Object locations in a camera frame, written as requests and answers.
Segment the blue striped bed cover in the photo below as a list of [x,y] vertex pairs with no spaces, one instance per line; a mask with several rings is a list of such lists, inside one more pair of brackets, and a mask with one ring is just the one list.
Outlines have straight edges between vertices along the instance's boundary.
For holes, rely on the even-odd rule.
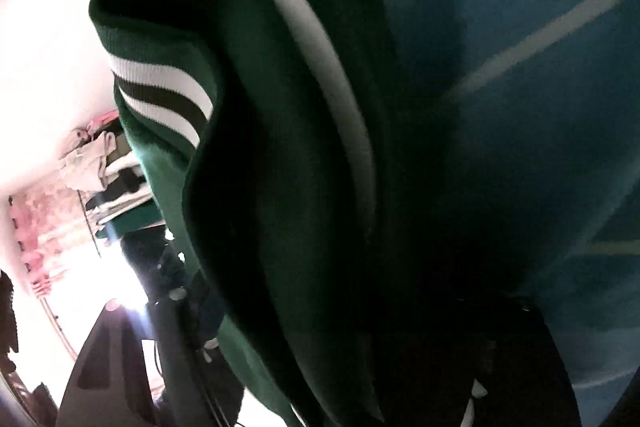
[[639,0],[384,0],[388,425],[639,421]]

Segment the cluttered clothes rack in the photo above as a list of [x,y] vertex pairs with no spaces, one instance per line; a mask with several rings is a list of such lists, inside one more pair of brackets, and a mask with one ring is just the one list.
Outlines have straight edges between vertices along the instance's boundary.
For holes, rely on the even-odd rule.
[[9,210],[21,252],[48,257],[99,230],[127,205],[150,199],[140,160],[112,110],[73,129],[55,168],[11,194]]

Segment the green cream varsity jacket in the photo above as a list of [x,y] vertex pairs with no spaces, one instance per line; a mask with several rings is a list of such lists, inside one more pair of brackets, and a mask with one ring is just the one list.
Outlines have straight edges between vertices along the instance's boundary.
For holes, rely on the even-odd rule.
[[457,1],[90,0],[220,342],[286,421],[580,422],[530,261],[482,244],[454,165]]

